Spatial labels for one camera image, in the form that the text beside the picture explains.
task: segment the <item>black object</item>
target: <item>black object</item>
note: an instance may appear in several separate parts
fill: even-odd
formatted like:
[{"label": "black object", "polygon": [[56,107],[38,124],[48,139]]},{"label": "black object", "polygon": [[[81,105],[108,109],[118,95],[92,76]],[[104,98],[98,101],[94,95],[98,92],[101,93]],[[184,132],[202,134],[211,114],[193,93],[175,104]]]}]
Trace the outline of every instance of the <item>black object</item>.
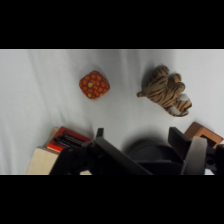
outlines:
[{"label": "black object", "polygon": [[214,150],[206,139],[195,137],[190,141],[176,128],[169,130],[172,148],[148,141],[128,155],[108,143],[103,133],[104,129],[98,129],[93,142],[81,145],[66,134],[57,138],[74,145],[62,150],[50,175],[79,175],[86,170],[93,175],[203,175],[205,167],[214,174],[224,174],[223,145]]},{"label": "black object", "polygon": [[54,141],[66,147],[82,147],[84,141],[69,135],[66,131],[62,135],[54,137]]}]

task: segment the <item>wooden object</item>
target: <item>wooden object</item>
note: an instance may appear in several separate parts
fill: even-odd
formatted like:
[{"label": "wooden object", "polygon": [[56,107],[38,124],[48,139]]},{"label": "wooden object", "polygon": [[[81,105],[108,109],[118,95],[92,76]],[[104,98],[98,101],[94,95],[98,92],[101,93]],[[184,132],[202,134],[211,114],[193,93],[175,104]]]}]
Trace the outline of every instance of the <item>wooden object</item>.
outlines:
[{"label": "wooden object", "polygon": [[194,136],[206,138],[208,145],[214,149],[219,145],[223,138],[215,134],[211,130],[205,128],[204,126],[194,122],[186,131],[185,136],[189,139],[193,139]]},{"label": "wooden object", "polygon": [[26,175],[48,175],[58,158],[58,154],[46,148],[34,151]]}]

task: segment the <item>white surface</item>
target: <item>white surface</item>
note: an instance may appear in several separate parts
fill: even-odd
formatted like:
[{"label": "white surface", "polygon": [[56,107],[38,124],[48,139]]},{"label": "white surface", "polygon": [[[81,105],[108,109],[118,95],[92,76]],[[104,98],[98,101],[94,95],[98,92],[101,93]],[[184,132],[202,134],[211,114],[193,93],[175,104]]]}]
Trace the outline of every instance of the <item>white surface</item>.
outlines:
[{"label": "white surface", "polygon": [[[194,121],[224,136],[224,50],[0,50],[0,174],[25,174],[54,126],[93,138],[98,127],[119,149]],[[193,108],[174,118],[137,98],[147,69],[165,64],[183,76]],[[99,70],[111,90],[91,101],[79,80]]]}]

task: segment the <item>tiger stripes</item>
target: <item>tiger stripes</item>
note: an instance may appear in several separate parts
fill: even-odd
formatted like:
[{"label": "tiger stripes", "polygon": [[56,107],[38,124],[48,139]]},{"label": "tiger stripes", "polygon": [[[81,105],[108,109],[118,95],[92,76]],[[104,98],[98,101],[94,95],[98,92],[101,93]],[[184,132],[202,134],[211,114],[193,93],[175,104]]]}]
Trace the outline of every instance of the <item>tiger stripes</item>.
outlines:
[{"label": "tiger stripes", "polygon": [[168,75],[169,69],[166,66],[157,68],[147,86],[137,96],[147,97],[174,117],[184,117],[189,113],[188,109],[192,107],[192,103],[182,94],[185,85],[181,82],[181,75]]}]

